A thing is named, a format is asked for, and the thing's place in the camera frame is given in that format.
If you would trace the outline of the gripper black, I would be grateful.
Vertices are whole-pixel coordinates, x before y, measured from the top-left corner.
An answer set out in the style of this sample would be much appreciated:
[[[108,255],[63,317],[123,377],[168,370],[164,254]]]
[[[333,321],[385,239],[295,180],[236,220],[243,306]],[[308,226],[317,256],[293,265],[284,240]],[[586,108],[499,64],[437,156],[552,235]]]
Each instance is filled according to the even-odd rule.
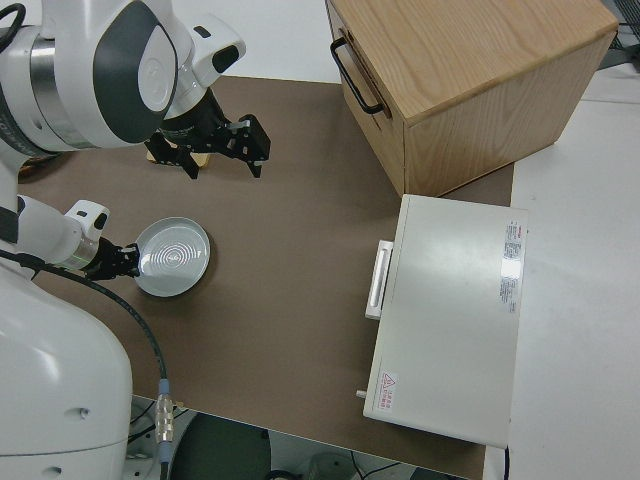
[[[271,140],[253,114],[240,118],[210,134],[194,129],[172,140],[173,147],[161,133],[155,132],[146,142],[148,152],[157,164],[180,167],[191,179],[197,179],[199,166],[192,153],[220,153],[244,161],[254,178],[261,177],[262,166],[269,160]]]
[[[125,269],[125,259],[138,259],[140,250],[137,243],[125,247],[114,245],[101,238],[98,250],[91,262],[82,269],[88,279],[114,279],[117,276],[136,278],[140,276],[137,267]]]

